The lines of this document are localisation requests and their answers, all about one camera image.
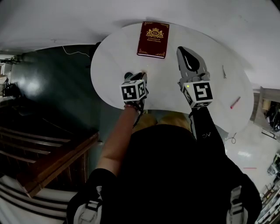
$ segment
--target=pen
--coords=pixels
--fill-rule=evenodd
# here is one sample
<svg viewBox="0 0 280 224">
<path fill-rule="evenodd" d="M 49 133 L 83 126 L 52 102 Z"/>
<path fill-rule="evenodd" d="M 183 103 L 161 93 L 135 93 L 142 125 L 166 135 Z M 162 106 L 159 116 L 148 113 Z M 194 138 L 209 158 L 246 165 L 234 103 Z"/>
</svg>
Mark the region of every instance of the pen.
<svg viewBox="0 0 280 224">
<path fill-rule="evenodd" d="M 237 100 L 231 105 L 231 109 L 233 109 L 233 107 L 235 106 L 235 104 L 240 100 L 240 96 L 237 98 Z"/>
</svg>

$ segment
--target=red book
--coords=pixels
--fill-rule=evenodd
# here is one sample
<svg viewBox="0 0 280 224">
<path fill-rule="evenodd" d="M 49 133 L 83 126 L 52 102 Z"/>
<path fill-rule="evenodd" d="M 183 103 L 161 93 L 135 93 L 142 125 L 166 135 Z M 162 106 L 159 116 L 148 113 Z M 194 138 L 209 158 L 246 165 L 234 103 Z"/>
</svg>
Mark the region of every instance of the red book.
<svg viewBox="0 0 280 224">
<path fill-rule="evenodd" d="M 143 22 L 137 55 L 165 58 L 169 24 Z"/>
</svg>

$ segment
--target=oval table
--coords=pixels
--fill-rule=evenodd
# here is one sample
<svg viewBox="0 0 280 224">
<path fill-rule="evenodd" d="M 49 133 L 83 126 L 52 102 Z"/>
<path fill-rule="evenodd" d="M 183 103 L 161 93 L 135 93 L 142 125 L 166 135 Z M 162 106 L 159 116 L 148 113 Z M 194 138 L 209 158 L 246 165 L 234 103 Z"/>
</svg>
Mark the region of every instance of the oval table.
<svg viewBox="0 0 280 224">
<path fill-rule="evenodd" d="M 106 37 L 97 48 L 91 62 L 91 81 L 103 101 L 123 109 L 119 85 L 124 74 L 146 71 L 149 95 L 145 109 L 189 114 L 191 108 L 177 84 L 181 74 L 176 51 L 184 46 L 202 56 L 210 72 L 213 102 L 208 109 L 214 123 L 229 133 L 238 132 L 247 125 L 253 110 L 252 86 L 230 50 L 203 33 L 170 24 L 166 58 L 138 56 L 141 26 L 123 27 Z M 239 102 L 231 109 L 239 96 Z"/>
</svg>

